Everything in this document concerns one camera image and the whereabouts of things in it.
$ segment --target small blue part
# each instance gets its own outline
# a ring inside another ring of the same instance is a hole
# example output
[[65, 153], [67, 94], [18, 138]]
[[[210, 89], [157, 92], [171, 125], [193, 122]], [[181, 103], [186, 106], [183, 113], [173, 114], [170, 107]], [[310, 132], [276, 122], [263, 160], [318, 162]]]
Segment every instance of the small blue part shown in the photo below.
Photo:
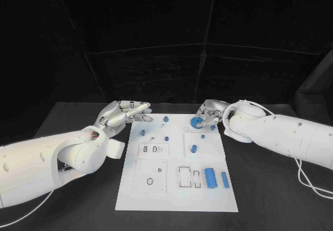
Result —
[[190, 152], [196, 153], [196, 145], [191, 146]]
[[229, 184], [227, 184], [227, 178], [226, 178], [226, 173], [225, 172], [222, 172], [222, 179], [223, 179], [223, 187], [227, 189]]
[[190, 120], [190, 125], [193, 128], [196, 129], [202, 129], [202, 127], [196, 127], [196, 125], [203, 121], [203, 119], [200, 117], [193, 117], [191, 120]]
[[204, 176], [206, 176], [206, 186], [209, 189], [213, 189], [217, 187], [216, 178], [214, 178], [214, 172], [213, 168], [204, 169]]

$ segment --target robotic arm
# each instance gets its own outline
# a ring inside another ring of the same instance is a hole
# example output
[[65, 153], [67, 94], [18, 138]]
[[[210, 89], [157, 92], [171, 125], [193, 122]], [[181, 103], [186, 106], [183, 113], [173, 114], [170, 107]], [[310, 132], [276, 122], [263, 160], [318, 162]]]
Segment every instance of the robotic arm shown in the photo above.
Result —
[[197, 129], [222, 122], [225, 135], [239, 142], [255, 142], [274, 152], [333, 170], [333, 127], [275, 115], [246, 100], [233, 104], [206, 100], [196, 117], [202, 113], [206, 119], [196, 124]]
[[[0, 147], [0, 208], [17, 205], [93, 173], [105, 157], [119, 159], [125, 144], [109, 139], [134, 121], [151, 122], [150, 104], [114, 101], [93, 126]], [[57, 159], [65, 167], [57, 169]]]

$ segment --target robotic hand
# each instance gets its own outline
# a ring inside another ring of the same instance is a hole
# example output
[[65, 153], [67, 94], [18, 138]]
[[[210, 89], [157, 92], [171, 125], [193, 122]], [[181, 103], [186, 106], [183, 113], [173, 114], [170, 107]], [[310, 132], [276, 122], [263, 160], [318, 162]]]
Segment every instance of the robotic hand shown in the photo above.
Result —
[[[151, 112], [148, 107], [148, 103], [114, 101], [93, 126], [0, 147], [0, 208], [31, 200], [93, 173], [106, 156], [118, 159], [125, 144], [109, 138], [127, 123], [152, 121], [142, 114]], [[60, 169], [57, 159], [65, 163]]]
[[333, 170], [333, 127], [275, 115], [259, 104], [246, 100], [233, 104], [206, 100], [196, 117], [202, 112], [206, 119], [196, 124], [196, 128], [222, 122], [225, 135], [239, 142], [255, 142], [274, 152]]

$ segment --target black table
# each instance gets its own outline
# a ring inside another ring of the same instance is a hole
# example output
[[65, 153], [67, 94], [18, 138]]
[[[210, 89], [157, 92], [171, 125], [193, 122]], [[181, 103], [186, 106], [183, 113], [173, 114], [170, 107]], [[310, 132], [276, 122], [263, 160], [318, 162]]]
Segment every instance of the black table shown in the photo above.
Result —
[[[80, 130], [95, 121], [105, 103], [56, 103], [36, 137]], [[199, 104], [152, 104], [154, 113], [193, 114]], [[266, 105], [275, 114], [295, 116], [288, 105]], [[333, 201], [297, 181], [295, 161], [253, 143], [222, 134], [238, 213], [115, 211], [125, 154], [106, 158], [99, 170], [56, 189], [37, 211], [3, 230], [330, 230]], [[129, 125], [114, 137], [128, 142]], [[310, 163], [304, 170], [313, 183], [331, 185], [333, 172]], [[0, 210], [0, 223], [20, 218], [44, 196]]]

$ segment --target cable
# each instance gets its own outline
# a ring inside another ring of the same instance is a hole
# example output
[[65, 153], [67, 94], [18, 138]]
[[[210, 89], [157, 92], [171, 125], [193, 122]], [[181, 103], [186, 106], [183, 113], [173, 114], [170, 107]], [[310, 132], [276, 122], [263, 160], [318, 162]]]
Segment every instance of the cable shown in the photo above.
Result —
[[[274, 113], [272, 113], [263, 106], [261, 106], [258, 103], [255, 103], [255, 102], [252, 102], [252, 101], [246, 101], [246, 102], [251, 103], [252, 105], [255, 105], [256, 107], [259, 107], [261, 109], [266, 110], [268, 113], [271, 113], [271, 114], [274, 115]], [[323, 192], [325, 192], [325, 193], [328, 193], [328, 194], [333, 194], [333, 192], [330, 192], [330, 191], [327, 191], [327, 190], [324, 190], [324, 189], [317, 188], [317, 187], [313, 186], [313, 184], [311, 184], [311, 182], [310, 182], [310, 180], [308, 180], [308, 178], [307, 178], [307, 175], [305, 175], [305, 173], [304, 173], [304, 171], [302, 171], [302, 169], [301, 169], [301, 160], [300, 160], [300, 163], [298, 163], [298, 161], [297, 161], [297, 159], [295, 159], [295, 164], [297, 164], [297, 166], [298, 166], [298, 181], [300, 181], [300, 183], [301, 183], [304, 186], [310, 187], [310, 188], [313, 189], [313, 191], [314, 191], [321, 197], [324, 197], [324, 198], [327, 198], [327, 199], [333, 199], [331, 196], [325, 196], [325, 195], [323, 195], [323, 194], [320, 194], [320, 193], [317, 192], [317, 190], [320, 190], [320, 191], [323, 191]], [[302, 176], [304, 176], [304, 178], [305, 178], [308, 184], [305, 184], [305, 183], [301, 181], [301, 179], [300, 179], [300, 173], [302, 174]]]
[[4, 227], [7, 227], [7, 226], [13, 225], [16, 222], [18, 222], [21, 219], [24, 219], [24, 218], [36, 211], [36, 209], [41, 206], [41, 204], [46, 202], [46, 200], [47, 200], [49, 197], [50, 197], [50, 194], [46, 196], [46, 198], [44, 198], [44, 200], [41, 201], [41, 203], [39, 204], [39, 206], [33, 209], [33, 211], [31, 211], [26, 216], [23, 216], [18, 220], [13, 221], [11, 223], [8, 223], [8, 224], [5, 224], [5, 225], [1, 225], [0, 228], [4, 228]]

